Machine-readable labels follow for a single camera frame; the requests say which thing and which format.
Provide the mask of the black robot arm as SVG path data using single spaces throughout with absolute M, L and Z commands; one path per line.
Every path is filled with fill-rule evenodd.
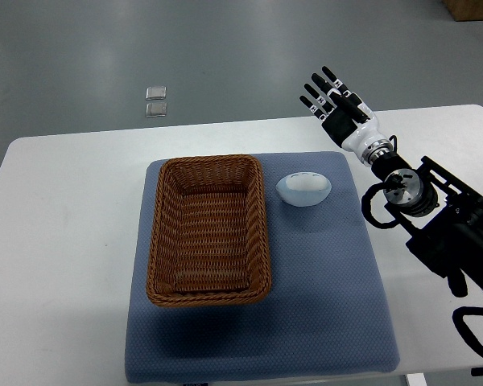
M 454 296 L 467 295 L 467 279 L 483 291 L 483 196 L 429 157 L 414 169 L 396 150 L 391 137 L 363 153 L 379 179 L 361 199 L 364 218 L 379 229 L 402 226 L 406 247 Z

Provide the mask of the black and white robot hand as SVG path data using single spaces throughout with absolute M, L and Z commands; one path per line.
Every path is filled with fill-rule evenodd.
M 374 111 L 328 67 L 313 73 L 311 80 L 304 85 L 308 94 L 299 99 L 338 147 L 367 166 L 394 149 L 380 132 Z

